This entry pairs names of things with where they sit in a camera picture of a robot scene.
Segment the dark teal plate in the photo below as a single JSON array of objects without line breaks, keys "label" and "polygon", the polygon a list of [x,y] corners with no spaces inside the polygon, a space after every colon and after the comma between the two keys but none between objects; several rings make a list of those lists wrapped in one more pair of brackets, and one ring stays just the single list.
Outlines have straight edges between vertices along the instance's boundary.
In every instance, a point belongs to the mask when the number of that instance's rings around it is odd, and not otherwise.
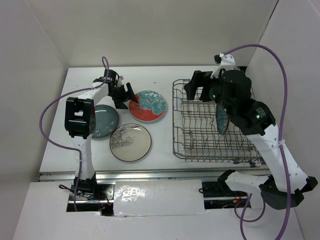
[{"label": "dark teal plate", "polygon": [[228,129],[229,126],[229,116],[226,113],[225,109],[221,106],[216,106],[216,125],[217,125],[217,131],[219,134],[224,135]]}]

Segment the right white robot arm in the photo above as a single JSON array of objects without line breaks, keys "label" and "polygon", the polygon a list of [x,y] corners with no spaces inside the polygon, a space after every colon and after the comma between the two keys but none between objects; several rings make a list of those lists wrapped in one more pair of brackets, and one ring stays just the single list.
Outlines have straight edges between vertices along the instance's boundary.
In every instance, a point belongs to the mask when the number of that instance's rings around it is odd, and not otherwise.
[{"label": "right white robot arm", "polygon": [[228,115],[258,150],[268,166],[270,176],[254,176],[227,170],[219,178],[218,190],[223,196],[234,191],[260,195],[271,208],[283,210],[297,207],[303,194],[312,191],[318,181],[306,175],[294,160],[284,141],[279,138],[279,127],[266,104],[251,97],[252,81],[239,70],[227,70],[211,77],[211,72],[196,70],[184,86],[187,99],[194,100],[198,88],[200,100],[214,101]]}]

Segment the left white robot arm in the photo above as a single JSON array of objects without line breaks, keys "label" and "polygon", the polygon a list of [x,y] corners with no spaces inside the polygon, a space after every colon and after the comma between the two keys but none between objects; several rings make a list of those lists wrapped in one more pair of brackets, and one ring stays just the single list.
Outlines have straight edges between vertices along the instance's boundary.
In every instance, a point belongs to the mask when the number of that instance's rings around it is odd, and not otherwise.
[{"label": "left white robot arm", "polygon": [[114,71],[105,72],[95,79],[91,87],[76,97],[68,97],[65,102],[64,127],[71,137],[77,167],[73,180],[74,194],[81,193],[86,199],[97,197],[99,187],[92,162],[91,141],[96,129],[96,105],[105,97],[111,97],[116,109],[127,109],[126,102],[137,102],[131,84],[122,83]]}]

